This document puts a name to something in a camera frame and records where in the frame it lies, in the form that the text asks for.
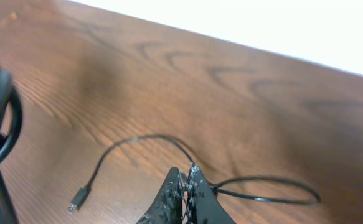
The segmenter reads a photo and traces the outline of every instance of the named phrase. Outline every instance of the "wood grain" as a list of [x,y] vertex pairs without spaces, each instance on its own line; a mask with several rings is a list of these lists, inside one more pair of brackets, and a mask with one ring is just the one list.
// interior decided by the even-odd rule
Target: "wood grain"
[[83,208],[65,209],[105,147],[148,133],[188,142],[213,182],[282,175],[323,197],[295,207],[220,196],[237,223],[363,223],[362,77],[67,1],[24,1],[2,19],[14,12],[0,23],[0,64],[25,122],[2,169],[21,223],[135,223],[169,168],[188,169],[164,142],[113,152]]

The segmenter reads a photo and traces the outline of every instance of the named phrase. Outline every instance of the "white background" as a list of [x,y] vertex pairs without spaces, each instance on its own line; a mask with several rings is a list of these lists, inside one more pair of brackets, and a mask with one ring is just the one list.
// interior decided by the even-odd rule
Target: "white background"
[[363,1],[74,1],[363,75]]

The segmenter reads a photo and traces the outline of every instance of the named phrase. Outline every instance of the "table surface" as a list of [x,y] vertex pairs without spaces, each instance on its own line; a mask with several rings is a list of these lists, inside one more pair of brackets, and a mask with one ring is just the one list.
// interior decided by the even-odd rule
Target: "table surface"
[[1,166],[21,223],[135,223],[170,167],[189,167],[165,142],[113,151],[82,209],[65,210],[106,147],[151,133],[188,142],[212,182],[280,175],[323,198],[297,207],[220,195],[237,223],[363,223],[362,77],[51,0],[0,0],[0,64],[24,107]]

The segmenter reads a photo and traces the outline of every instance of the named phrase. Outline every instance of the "black cable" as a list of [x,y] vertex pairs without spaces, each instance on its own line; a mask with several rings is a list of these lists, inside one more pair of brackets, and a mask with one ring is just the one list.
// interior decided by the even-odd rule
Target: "black cable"
[[11,127],[8,136],[0,149],[0,163],[8,156],[18,140],[22,128],[22,106],[19,99],[18,92],[13,87],[9,97],[9,104],[11,105],[12,119]]
[[[290,199],[283,199],[283,198],[260,197],[260,196],[240,194],[240,193],[232,192],[229,190],[220,189],[220,187],[225,186],[227,184],[232,184],[232,183],[236,183],[236,182],[245,182],[245,181],[266,181],[266,182],[274,182],[277,184],[294,186],[294,187],[303,189],[304,191],[310,193],[312,196],[314,196],[314,198],[316,200],[315,201],[314,200],[290,200]],[[263,176],[263,175],[237,177],[237,178],[221,181],[218,184],[210,184],[210,185],[212,186],[212,190],[214,191],[214,193],[227,194],[227,195],[238,197],[238,198],[255,200],[258,202],[278,202],[278,203],[288,203],[288,204],[295,204],[295,205],[311,205],[314,203],[321,202],[321,197],[311,187],[309,187],[301,182],[297,182],[297,181],[282,178],[282,177]]]
[[185,219],[185,217],[187,217],[187,213],[188,213],[188,203],[187,203],[187,200],[185,198],[183,198],[182,201],[184,202],[184,205],[186,206],[186,211],[182,215],[181,221],[183,221]]
[[13,220],[13,223],[18,223],[17,214],[15,212],[14,205],[11,202],[11,197],[9,196],[4,178],[0,171],[0,205],[4,213],[7,213]]
[[[73,213],[78,207],[80,207],[83,204],[83,202],[85,201],[85,199],[87,198],[88,194],[91,191],[92,184],[93,184],[93,182],[94,182],[94,180],[95,180],[95,178],[96,178],[96,176],[98,174],[98,171],[99,171],[99,169],[100,169],[100,167],[102,165],[103,160],[105,159],[105,157],[112,150],[116,149],[117,147],[122,146],[123,144],[138,142],[138,141],[147,140],[147,139],[162,139],[162,140],[165,140],[167,142],[170,142],[171,144],[176,146],[180,151],[182,151],[186,155],[186,157],[189,159],[189,161],[191,163],[194,163],[194,160],[192,159],[192,157],[184,149],[184,148],[187,148],[188,150],[191,151],[191,147],[189,147],[186,143],[184,143],[180,139],[172,137],[172,136],[168,136],[168,135],[165,135],[165,134],[150,134],[150,135],[136,136],[136,137],[120,140],[120,141],[114,143],[108,149],[106,149],[106,151],[103,153],[100,160],[98,161],[97,166],[95,167],[93,175],[90,177],[90,180],[87,182],[86,186],[84,186],[83,188],[81,188],[77,192],[76,196],[73,198],[73,200],[71,202],[71,205],[69,206],[67,211],[69,213]],[[297,187],[297,188],[301,188],[304,191],[310,193],[315,198],[315,201],[313,201],[313,200],[290,200],[290,199],[283,199],[283,198],[260,197],[260,196],[240,194],[240,193],[237,193],[237,192],[232,192],[232,191],[229,191],[229,190],[220,189],[222,186],[225,186],[227,184],[232,184],[232,183],[236,183],[236,182],[243,182],[243,181],[267,181],[267,182],[274,182],[274,183],[277,183],[277,184],[284,184],[284,185],[294,186],[294,187]],[[231,196],[238,197],[238,198],[255,200],[255,201],[258,201],[258,202],[278,202],[278,203],[287,203],[287,204],[295,204],[295,205],[310,205],[310,204],[313,204],[313,203],[319,203],[321,201],[319,194],[315,190],[313,190],[311,187],[308,187],[307,185],[305,185],[303,183],[300,183],[300,182],[297,182],[297,181],[294,181],[294,180],[290,180],[290,179],[281,178],[281,177],[248,176],[248,177],[236,177],[236,178],[233,178],[233,179],[228,179],[228,180],[219,182],[217,184],[213,184],[213,183],[211,183],[209,181],[208,181],[208,183],[211,186],[212,191],[213,191],[214,194],[222,193],[222,194],[227,194],[227,195],[231,195]]]
[[183,145],[186,146],[185,143],[183,143],[182,141],[172,137],[172,136],[167,136],[164,134],[149,134],[149,135],[145,135],[145,136],[136,136],[136,137],[131,137],[131,138],[126,138],[123,140],[120,140],[116,143],[114,143],[112,146],[110,146],[108,149],[106,149],[106,151],[104,152],[104,154],[101,156],[100,160],[98,161],[97,166],[95,167],[95,170],[93,172],[93,175],[90,177],[90,180],[87,182],[86,186],[84,188],[90,189],[95,177],[98,174],[98,170],[100,169],[102,162],[104,161],[105,157],[114,149],[116,149],[117,147],[122,146],[123,144],[126,143],[132,143],[132,142],[138,142],[141,140],[147,140],[147,139],[162,139],[165,140],[167,142],[170,142],[171,144],[173,144],[174,146],[176,146],[178,149],[180,149],[185,155],[186,157],[189,159],[190,162],[194,162],[194,160],[192,159],[192,157],[187,153],[187,151],[183,148]]

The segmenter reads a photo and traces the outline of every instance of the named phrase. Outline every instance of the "usb connector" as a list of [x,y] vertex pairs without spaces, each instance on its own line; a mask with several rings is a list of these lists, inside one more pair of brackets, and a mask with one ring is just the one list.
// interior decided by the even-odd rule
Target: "usb connector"
[[73,212],[75,212],[76,210],[78,210],[80,208],[80,206],[83,205],[83,203],[86,200],[88,194],[90,193],[90,190],[91,190],[91,188],[84,187],[84,188],[81,188],[77,192],[77,194],[74,196],[74,198],[70,202],[70,205],[69,205],[69,207],[67,209],[67,212],[69,214],[72,214]]

